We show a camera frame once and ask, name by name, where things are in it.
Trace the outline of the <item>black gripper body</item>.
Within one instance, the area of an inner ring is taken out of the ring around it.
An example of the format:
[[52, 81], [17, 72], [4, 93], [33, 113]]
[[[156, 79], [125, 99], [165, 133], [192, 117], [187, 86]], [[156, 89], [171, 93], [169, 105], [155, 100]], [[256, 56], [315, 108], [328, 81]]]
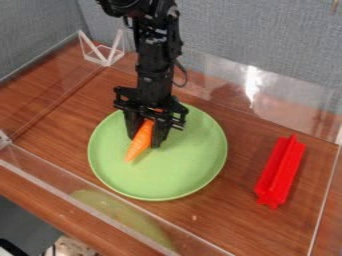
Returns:
[[163, 70], [144, 70], [136, 66], [137, 85], [113, 88], [113, 106], [121, 111], [137, 112], [144, 119], [152, 121], [169, 119], [171, 128], [181, 130], [188, 109], [172, 95], [175, 67], [175, 63]]

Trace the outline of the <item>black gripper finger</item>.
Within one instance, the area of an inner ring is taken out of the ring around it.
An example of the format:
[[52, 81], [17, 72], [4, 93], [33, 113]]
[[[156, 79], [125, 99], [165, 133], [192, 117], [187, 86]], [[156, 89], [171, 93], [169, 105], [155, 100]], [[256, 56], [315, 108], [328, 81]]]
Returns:
[[144, 121], [144, 118], [140, 116], [137, 112], [133, 112], [133, 111], [124, 110], [123, 113], [124, 113], [127, 134], [129, 138], [133, 138], [141, 126], [141, 123]]
[[151, 142], [152, 148], [160, 147], [163, 141], [167, 139], [169, 129], [171, 129], [169, 119], [156, 119], [153, 121], [152, 142]]

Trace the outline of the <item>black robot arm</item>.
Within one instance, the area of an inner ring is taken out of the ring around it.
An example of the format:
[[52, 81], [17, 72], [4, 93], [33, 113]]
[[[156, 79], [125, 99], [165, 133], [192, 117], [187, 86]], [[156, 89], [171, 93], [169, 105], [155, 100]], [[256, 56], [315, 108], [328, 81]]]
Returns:
[[95, 0], [108, 16], [121, 18], [133, 31], [137, 53], [135, 88], [113, 88], [113, 106], [123, 111], [128, 137], [133, 138], [143, 121], [151, 120], [149, 146], [157, 148], [172, 128], [181, 130], [188, 109], [172, 95], [173, 68], [184, 68], [177, 62], [183, 42], [179, 32], [179, 16], [175, 0]]

